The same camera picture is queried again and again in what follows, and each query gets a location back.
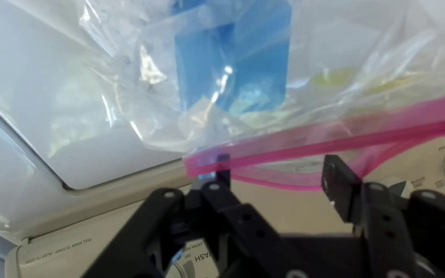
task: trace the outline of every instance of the clear plastic bag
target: clear plastic bag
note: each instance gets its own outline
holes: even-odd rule
[[[342,127],[311,129],[317,141],[353,137],[361,131],[344,118],[445,95],[445,42],[415,0],[79,7],[82,27],[109,53],[96,70],[116,83],[132,127],[154,148],[191,152],[320,121]]]

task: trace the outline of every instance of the blue object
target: blue object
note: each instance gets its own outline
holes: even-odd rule
[[[184,0],[175,13],[222,0]],[[293,9],[288,0],[226,0],[235,9],[231,24],[177,36],[183,109],[201,97],[231,114],[269,110],[286,95]]]

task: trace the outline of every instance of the black plastic mechanism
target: black plastic mechanism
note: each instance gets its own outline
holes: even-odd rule
[[[322,185],[353,234],[279,234],[222,171],[189,194],[152,192],[84,276],[161,278],[186,242],[203,237],[223,278],[445,278],[444,194],[404,198],[364,183],[339,155],[327,155]]]

